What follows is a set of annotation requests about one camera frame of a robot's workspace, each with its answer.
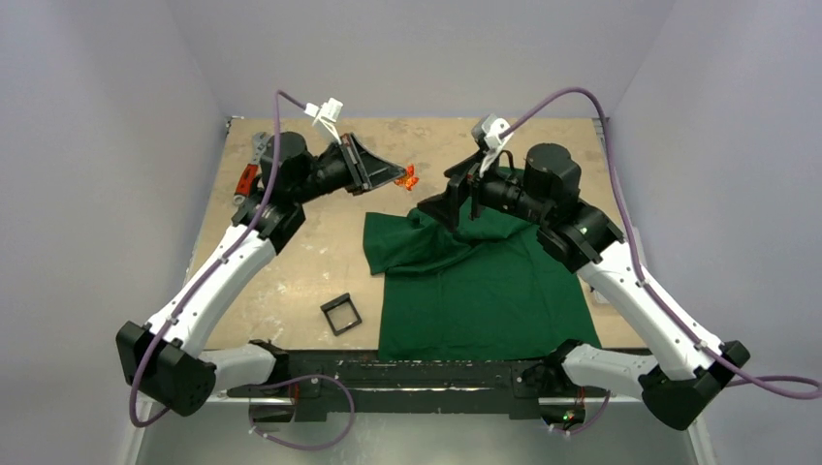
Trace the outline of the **orange leaf brooch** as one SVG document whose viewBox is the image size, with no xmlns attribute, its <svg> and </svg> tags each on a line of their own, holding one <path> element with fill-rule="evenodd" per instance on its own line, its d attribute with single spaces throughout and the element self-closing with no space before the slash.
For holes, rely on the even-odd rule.
<svg viewBox="0 0 822 465">
<path fill-rule="evenodd" d="M 408 165 L 405 168 L 404 174 L 394 180 L 394 185 L 402 187 L 406 191 L 412 191 L 418 182 L 419 177 L 416 175 L 415 166 Z"/>
</svg>

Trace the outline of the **green t-shirt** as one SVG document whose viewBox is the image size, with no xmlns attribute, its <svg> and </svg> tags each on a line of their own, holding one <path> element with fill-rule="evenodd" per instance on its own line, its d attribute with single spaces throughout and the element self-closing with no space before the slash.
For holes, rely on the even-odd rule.
<svg viewBox="0 0 822 465">
<path fill-rule="evenodd" d="M 384 278 L 384 360 L 543 357 L 567 340 L 601 345 L 578 277 L 538 243 L 536 226 L 492 209 L 458 228 L 411 209 L 368 212 L 363 250 Z"/>
</svg>

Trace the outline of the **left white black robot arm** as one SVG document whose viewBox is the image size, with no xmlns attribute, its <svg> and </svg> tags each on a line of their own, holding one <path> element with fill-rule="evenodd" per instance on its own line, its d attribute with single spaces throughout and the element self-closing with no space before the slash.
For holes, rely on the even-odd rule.
<svg viewBox="0 0 822 465">
<path fill-rule="evenodd" d="M 305 221 L 303 206 L 336 190 L 362 195 L 408 173 L 368 150 L 352 134 L 312 155 L 304 137 L 260 132 L 252 139 L 257 174 L 245 176 L 250 191 L 203 266 L 178 294 L 144 324 L 125 323 L 115 336 L 130 415 L 140 394 L 182 417 L 197 412 L 215 392 L 254 386 L 275 396 L 289 383 L 278 348 L 262 341 L 228 350 L 207 350 L 217 323 L 246 285 L 279 255 Z"/>
</svg>

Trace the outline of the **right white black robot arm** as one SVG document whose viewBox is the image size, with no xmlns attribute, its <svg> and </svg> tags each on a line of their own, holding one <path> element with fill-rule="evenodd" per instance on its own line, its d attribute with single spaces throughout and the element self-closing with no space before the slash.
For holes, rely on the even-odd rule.
<svg viewBox="0 0 822 465">
<path fill-rule="evenodd" d="M 558 394 L 602 388 L 644 403 L 663 424 L 682 431 L 729 386 L 734 368 L 750 359 L 739 341 L 720 341 L 662 292 L 648 294 L 650 278 L 631 261 L 622 230 L 580 197 L 581 167 L 556 143 L 539 143 L 522 171 L 502 173 L 497 164 L 480 171 L 479 154 L 448 168 L 445 190 L 418 208 L 449 232 L 460 209 L 470 218 L 485 208 L 536 226 L 543 250 L 604 296 L 646 343 L 647 356 L 602 350 L 567 340 L 545 359 L 541 383 Z"/>
</svg>

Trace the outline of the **clear plastic parts box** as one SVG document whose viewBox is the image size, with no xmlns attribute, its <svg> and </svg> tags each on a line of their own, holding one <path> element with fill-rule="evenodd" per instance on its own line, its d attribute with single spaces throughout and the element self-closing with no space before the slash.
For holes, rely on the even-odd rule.
<svg viewBox="0 0 822 465">
<path fill-rule="evenodd" d="M 598 290 L 596 290 L 593 286 L 588 285 L 588 292 L 593 299 L 593 301 L 598 305 L 609 305 L 610 301 L 601 294 Z"/>
</svg>

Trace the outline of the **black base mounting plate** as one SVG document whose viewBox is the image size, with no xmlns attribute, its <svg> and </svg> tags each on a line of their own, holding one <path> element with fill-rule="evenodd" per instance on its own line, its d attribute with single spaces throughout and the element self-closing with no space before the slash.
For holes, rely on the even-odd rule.
<svg viewBox="0 0 822 465">
<path fill-rule="evenodd" d="M 261 421 L 323 421 L 329 413 L 504 415 L 571 429 L 592 418 L 600 388 L 575 387 L 546 358 L 385 361 L 369 350 L 297 350 L 276 356 L 260 386 L 228 397 Z"/>
</svg>

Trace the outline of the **aluminium rail frame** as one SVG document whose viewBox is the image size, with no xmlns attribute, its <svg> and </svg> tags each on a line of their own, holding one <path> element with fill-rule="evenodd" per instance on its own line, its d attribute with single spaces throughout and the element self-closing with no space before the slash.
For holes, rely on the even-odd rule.
<svg viewBox="0 0 822 465">
<path fill-rule="evenodd" d="M 570 344 L 559 356 L 570 382 L 650 407 L 706 397 L 719 341 L 652 288 L 624 226 L 581 198 L 582 170 L 564 147 L 537 144 L 522 173 L 500 172 L 514 131 L 501 118 L 480 121 L 472 130 L 476 152 L 445 171 L 445 190 L 421 201 L 420 210 L 450 232 L 465 203 L 473 218 L 490 208 L 534 225 L 544 252 L 607 298 L 648 345 L 649 355 L 637 357 Z M 303 224 L 304 205 L 338 189 L 360 195 L 404 175 L 350 133 L 320 155 L 294 132 L 275 131 L 259 141 L 264 171 L 207 263 L 145 324 L 127 324 L 116 337 L 132 391 L 181 416 L 196 412 L 217 390 L 257 386 L 272 376 L 275 353 L 261 345 L 222 351 L 215 359 L 204 356 L 204 346 L 238 294 Z"/>
</svg>

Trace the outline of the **red handled adjustable wrench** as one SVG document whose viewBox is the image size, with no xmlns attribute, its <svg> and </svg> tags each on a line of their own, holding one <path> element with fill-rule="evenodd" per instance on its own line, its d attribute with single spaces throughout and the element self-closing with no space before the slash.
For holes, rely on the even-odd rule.
<svg viewBox="0 0 822 465">
<path fill-rule="evenodd" d="M 233 195 L 234 206 L 240 206 L 256 189 L 259 182 L 261 160 L 269 148 L 271 135 L 259 132 L 251 138 L 252 156 L 237 181 Z"/>
</svg>

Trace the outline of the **black square frame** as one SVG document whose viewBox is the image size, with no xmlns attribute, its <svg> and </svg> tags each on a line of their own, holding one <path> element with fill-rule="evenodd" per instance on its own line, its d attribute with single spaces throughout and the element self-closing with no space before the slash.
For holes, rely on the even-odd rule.
<svg viewBox="0 0 822 465">
<path fill-rule="evenodd" d="M 363 322 L 349 293 L 341 294 L 322 304 L 320 311 L 334 336 L 339 336 Z"/>
</svg>

